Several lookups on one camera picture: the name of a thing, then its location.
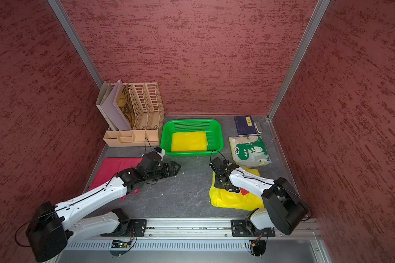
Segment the yellow duck raincoat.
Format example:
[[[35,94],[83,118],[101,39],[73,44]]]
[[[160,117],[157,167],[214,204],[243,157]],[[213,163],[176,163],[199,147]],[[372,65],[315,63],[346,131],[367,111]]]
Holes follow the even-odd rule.
[[[215,187],[216,174],[213,173],[212,185],[209,190],[211,205],[218,208],[241,209],[253,211],[263,209],[263,200],[249,191],[240,188],[239,193],[228,192]]]

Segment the plain yellow raincoat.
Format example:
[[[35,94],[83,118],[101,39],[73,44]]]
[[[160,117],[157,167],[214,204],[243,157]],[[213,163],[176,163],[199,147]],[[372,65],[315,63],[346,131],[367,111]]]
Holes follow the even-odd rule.
[[[172,134],[171,152],[207,151],[208,140],[204,131],[177,132]]]

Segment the green dinosaur raincoat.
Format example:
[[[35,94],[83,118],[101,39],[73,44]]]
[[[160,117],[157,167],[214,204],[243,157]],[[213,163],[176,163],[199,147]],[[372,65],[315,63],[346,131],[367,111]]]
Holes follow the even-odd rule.
[[[259,167],[272,163],[260,136],[229,137],[233,161],[243,167]]]

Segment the pink raincoat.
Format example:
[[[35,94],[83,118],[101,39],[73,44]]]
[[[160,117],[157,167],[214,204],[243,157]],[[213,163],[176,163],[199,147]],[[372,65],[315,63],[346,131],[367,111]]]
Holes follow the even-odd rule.
[[[89,198],[97,200],[115,190],[116,196],[124,200],[143,180],[135,171],[141,161],[142,158],[106,158],[89,188]]]

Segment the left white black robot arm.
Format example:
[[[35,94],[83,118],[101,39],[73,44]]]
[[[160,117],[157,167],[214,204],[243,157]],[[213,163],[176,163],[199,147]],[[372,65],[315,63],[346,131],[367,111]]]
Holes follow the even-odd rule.
[[[153,161],[152,164],[153,168],[139,164],[119,171],[103,185],[68,201],[40,205],[25,232],[36,261],[48,261],[69,244],[94,236],[136,236],[130,218],[122,209],[96,217],[89,214],[147,183],[176,176],[181,169],[174,161]]]

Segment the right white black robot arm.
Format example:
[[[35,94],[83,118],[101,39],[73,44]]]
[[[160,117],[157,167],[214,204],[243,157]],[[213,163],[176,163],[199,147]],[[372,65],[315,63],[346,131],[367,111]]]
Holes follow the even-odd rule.
[[[244,228],[252,236],[271,228],[290,235],[309,214],[308,205],[284,178],[262,178],[236,164],[223,162],[212,161],[210,167],[214,172],[211,204],[249,211]]]

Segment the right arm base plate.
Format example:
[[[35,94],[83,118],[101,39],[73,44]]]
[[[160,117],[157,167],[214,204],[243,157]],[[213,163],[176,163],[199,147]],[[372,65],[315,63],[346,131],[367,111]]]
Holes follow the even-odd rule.
[[[275,237],[273,228],[258,229],[250,220],[231,220],[233,237],[270,238]]]

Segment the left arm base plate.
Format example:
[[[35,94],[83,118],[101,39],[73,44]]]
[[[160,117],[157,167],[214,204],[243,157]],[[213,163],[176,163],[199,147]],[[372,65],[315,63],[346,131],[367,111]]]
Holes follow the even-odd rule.
[[[129,222],[119,223],[111,233],[103,233],[101,237],[143,237],[147,226],[145,219],[131,219]]]

